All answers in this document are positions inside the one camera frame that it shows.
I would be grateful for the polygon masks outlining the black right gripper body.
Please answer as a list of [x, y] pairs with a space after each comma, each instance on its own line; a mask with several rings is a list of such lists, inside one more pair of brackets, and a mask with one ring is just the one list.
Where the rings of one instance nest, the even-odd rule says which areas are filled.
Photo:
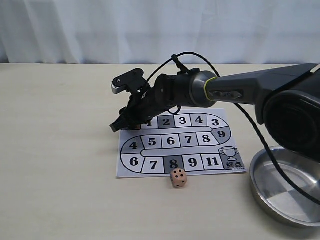
[[150, 120], [176, 106], [191, 107], [191, 81], [189, 74], [161, 74], [152, 88], [137, 100], [129, 102], [127, 113], [134, 120]]

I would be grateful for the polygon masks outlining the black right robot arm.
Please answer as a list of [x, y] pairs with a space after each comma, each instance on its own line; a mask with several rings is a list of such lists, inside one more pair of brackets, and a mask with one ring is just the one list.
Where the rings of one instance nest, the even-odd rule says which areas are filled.
[[160, 74], [150, 86], [140, 68], [112, 80], [128, 105], [111, 124], [132, 129], [174, 107], [209, 108], [217, 102], [254, 106], [256, 121], [283, 148], [316, 158], [320, 153], [320, 70], [315, 63], [219, 76], [198, 68]]

